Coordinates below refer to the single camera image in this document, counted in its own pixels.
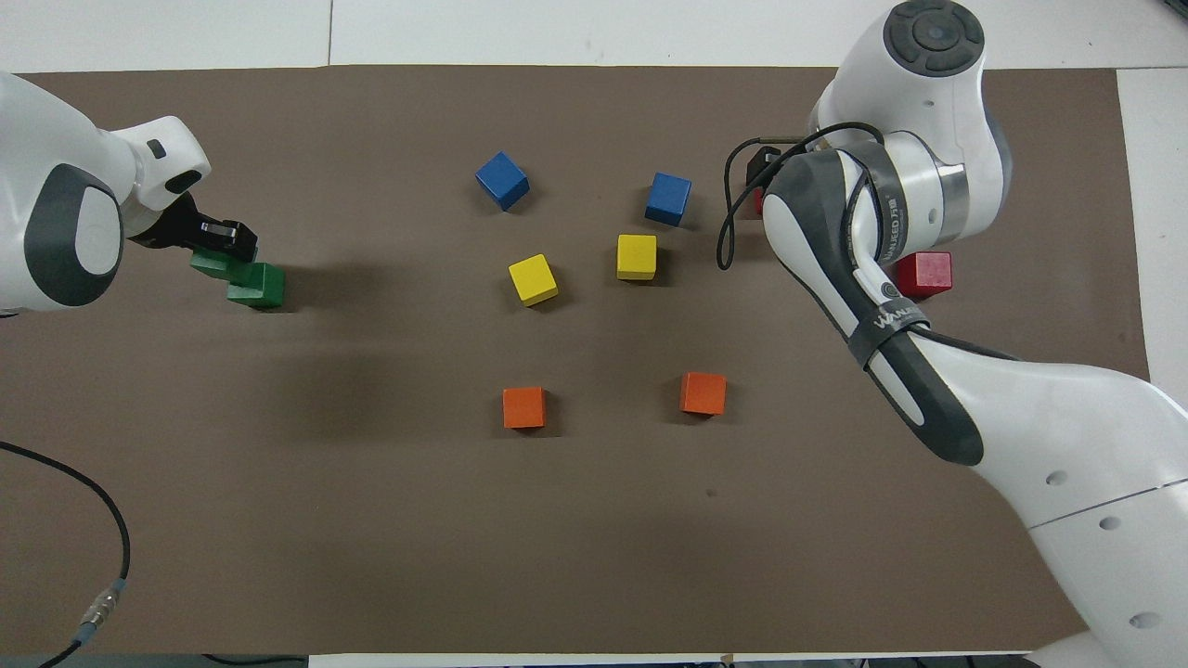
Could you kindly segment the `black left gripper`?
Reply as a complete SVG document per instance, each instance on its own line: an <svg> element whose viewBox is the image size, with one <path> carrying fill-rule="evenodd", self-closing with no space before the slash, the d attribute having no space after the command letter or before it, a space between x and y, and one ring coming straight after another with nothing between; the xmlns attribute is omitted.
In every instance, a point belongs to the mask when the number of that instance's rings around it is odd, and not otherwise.
<svg viewBox="0 0 1188 668"><path fill-rule="evenodd" d="M233 220L207 221L191 194L175 198L148 228L129 234L129 241L148 248L184 247L239 263L255 261L258 253L258 237L248 225Z"/></svg>

